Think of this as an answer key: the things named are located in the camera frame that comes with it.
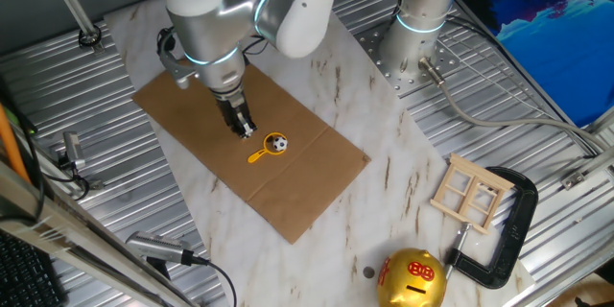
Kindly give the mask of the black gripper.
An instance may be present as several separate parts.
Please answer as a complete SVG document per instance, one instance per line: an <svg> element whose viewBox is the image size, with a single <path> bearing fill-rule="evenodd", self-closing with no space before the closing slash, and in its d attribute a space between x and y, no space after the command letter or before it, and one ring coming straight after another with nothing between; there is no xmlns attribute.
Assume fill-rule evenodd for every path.
<svg viewBox="0 0 614 307"><path fill-rule="evenodd" d="M244 91L238 89L230 93L216 93L215 98L229 128L239 137L251 137L257 127L250 118Z"/></svg>

